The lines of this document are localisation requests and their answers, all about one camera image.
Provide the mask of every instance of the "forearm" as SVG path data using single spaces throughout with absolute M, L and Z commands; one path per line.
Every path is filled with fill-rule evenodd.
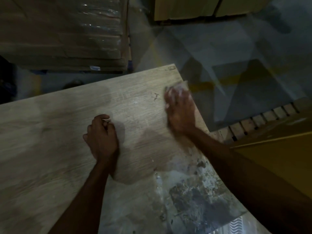
M 202 151 L 229 190 L 272 233 L 309 228 L 311 200 L 266 168 L 192 127 L 186 136 Z
M 75 199 L 50 230 L 54 233 L 98 233 L 105 185 L 105 165 L 97 163 Z

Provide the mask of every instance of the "hand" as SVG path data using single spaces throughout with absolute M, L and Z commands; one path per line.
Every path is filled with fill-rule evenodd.
M 112 165 L 116 162 L 119 153 L 115 126 L 103 121 L 109 118 L 110 116 L 106 114 L 96 116 L 92 124 L 88 125 L 88 133 L 83 135 L 96 161 L 105 165 Z
M 185 134 L 189 128 L 195 127 L 195 105 L 189 91 L 182 90 L 179 94 L 170 88 L 164 98 L 168 123 L 174 132 Z

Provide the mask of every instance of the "gray floor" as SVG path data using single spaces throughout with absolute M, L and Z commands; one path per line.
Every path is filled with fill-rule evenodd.
M 273 0 L 230 21 L 158 26 L 141 0 L 130 0 L 135 72 L 175 63 L 213 131 L 297 98 L 312 97 L 312 0 Z M 17 99 L 61 90 L 80 79 L 116 75 L 33 75 L 19 70 Z

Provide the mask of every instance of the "person's left hand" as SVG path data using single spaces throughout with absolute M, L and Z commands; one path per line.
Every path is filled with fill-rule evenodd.
M 98 163 L 114 166 L 119 154 L 119 143 L 114 124 L 103 121 L 109 118 L 106 114 L 96 116 L 92 124 L 88 125 L 88 132 L 83 135 L 83 139 Z

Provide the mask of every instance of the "worn work surface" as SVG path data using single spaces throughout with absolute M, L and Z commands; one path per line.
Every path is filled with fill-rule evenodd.
M 82 135 L 115 123 L 120 158 L 99 233 L 209 233 L 245 212 L 209 162 L 166 127 L 174 65 L 0 106 L 0 233 L 46 233 L 95 164 Z M 208 129 L 196 111 L 197 125 Z

